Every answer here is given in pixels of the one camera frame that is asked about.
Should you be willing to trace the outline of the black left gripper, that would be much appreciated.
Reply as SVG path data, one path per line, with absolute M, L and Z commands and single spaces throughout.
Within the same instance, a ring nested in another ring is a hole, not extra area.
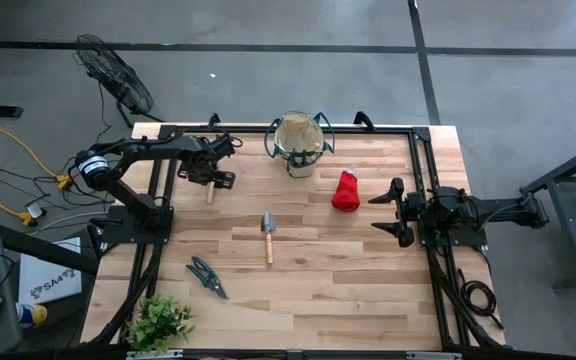
M 193 145 L 193 148 L 182 153 L 177 176 L 192 183 L 206 184 L 207 177 L 201 172 L 216 170 L 217 163 L 222 158 L 233 155 L 236 139 L 229 134 L 217 135 L 213 140 L 203 136 L 189 136 L 187 144 Z M 233 172 L 216 171 L 213 173 L 211 182 L 217 189 L 230 190 L 235 180 L 236 174 Z

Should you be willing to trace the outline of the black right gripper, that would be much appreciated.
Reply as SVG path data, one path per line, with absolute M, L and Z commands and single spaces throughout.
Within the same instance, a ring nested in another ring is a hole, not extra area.
M 401 248 L 409 247 L 414 242 L 414 232 L 407 225 L 410 221 L 418 221 L 428 209 L 428 201 L 421 192 L 410 192 L 403 196 L 403 180 L 395 177 L 391 180 L 388 191 L 369 200 L 370 204 L 389 204 L 395 201 L 396 219 L 394 223 L 375 222 L 372 226 L 393 235 Z

